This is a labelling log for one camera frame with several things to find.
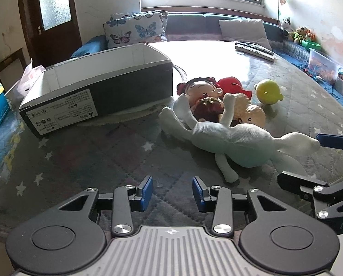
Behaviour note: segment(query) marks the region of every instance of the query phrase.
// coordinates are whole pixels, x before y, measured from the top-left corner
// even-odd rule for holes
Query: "white label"
[[[97,116],[89,89],[26,112],[32,125],[44,135],[67,125]]]

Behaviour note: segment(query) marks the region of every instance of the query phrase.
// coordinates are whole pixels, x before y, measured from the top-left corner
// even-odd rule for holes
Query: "green container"
[[[315,49],[317,51],[321,50],[321,46],[318,43],[315,43],[314,41],[308,41],[307,39],[302,40],[302,47],[308,51],[310,49]]]

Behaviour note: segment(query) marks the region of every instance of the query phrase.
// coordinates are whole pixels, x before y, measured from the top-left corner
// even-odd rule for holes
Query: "wooden door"
[[[18,5],[34,66],[67,60],[81,46],[74,0],[18,0]]]

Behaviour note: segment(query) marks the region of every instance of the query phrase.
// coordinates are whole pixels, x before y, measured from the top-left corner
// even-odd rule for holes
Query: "yellow ball toy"
[[[273,80],[262,80],[258,84],[255,84],[253,88],[256,90],[257,98],[264,105],[274,105],[284,98],[280,93],[278,84]]]

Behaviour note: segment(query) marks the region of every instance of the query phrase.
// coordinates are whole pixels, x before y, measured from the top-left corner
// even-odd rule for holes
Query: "open box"
[[[40,137],[172,94],[172,61],[147,44],[134,44],[54,65],[36,80],[19,112]]]

